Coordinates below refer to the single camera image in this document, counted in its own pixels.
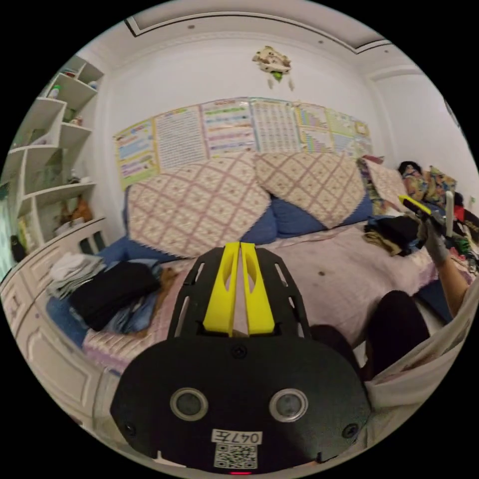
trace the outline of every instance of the gray glove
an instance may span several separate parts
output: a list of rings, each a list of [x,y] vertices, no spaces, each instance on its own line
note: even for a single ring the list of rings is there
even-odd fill
[[[429,218],[419,225],[418,238],[424,241],[424,246],[436,267],[441,266],[449,256],[449,251],[442,234]]]

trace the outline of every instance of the ceiling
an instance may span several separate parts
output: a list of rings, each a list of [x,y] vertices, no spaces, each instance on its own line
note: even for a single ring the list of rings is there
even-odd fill
[[[180,17],[212,12],[250,12],[282,17],[311,26],[353,48],[384,38],[363,23],[307,0],[176,0],[142,11],[130,19],[139,32],[168,24]]]
[[[324,51],[346,61],[390,44],[363,23],[307,0],[175,0],[126,19],[88,47],[115,68],[161,45],[231,32],[273,35],[314,48],[320,43]]]

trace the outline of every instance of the leg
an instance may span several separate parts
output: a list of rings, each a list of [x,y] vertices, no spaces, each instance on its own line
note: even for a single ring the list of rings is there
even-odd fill
[[[337,353],[343,356],[349,364],[351,364],[359,376],[361,375],[361,369],[356,360],[356,356],[353,353],[353,349],[337,329],[328,324],[316,324],[310,326],[309,330],[315,341],[319,341],[326,346],[329,346],[331,349],[334,349]]]
[[[390,291],[379,301],[366,327],[364,380],[371,380],[428,338],[414,300],[403,291]]]

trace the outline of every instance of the label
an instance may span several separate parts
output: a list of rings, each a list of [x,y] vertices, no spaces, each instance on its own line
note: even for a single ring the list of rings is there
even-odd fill
[[[243,444],[247,446],[258,446],[263,439],[261,431],[226,431],[224,429],[213,429],[211,442],[219,444]]]

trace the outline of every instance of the qr code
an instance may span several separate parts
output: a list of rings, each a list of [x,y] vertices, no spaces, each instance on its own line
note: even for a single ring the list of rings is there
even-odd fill
[[[215,467],[225,469],[256,469],[257,446],[216,444]]]

